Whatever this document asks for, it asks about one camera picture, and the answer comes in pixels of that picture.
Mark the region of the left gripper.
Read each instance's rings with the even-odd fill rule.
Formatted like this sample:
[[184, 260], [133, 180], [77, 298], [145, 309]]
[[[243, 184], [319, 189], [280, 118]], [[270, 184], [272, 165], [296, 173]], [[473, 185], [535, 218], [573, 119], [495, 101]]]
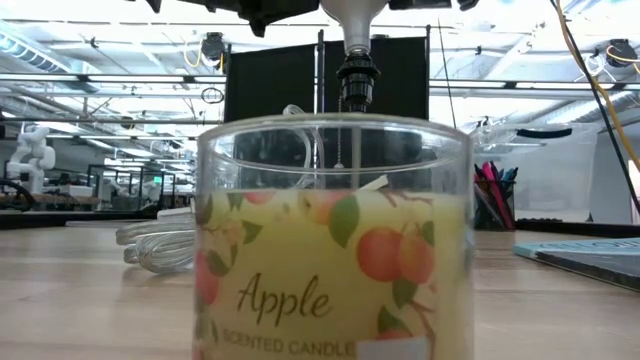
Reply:
[[[249, 22], [253, 34], [264, 37], [266, 27], [287, 18], [316, 11], [319, 0], [178, 0], [204, 6], [209, 12], [227, 10], [239, 12], [239, 16]], [[155, 13], [159, 13], [162, 0], [146, 0]]]

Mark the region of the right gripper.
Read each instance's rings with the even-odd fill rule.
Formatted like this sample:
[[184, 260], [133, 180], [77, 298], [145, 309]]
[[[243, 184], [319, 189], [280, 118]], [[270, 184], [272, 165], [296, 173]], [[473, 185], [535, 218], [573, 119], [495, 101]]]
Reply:
[[[479, 0], [457, 0], [460, 11], [473, 9]], [[388, 7], [391, 10], [416, 10], [416, 9], [449, 9], [451, 0], [389, 0]]]

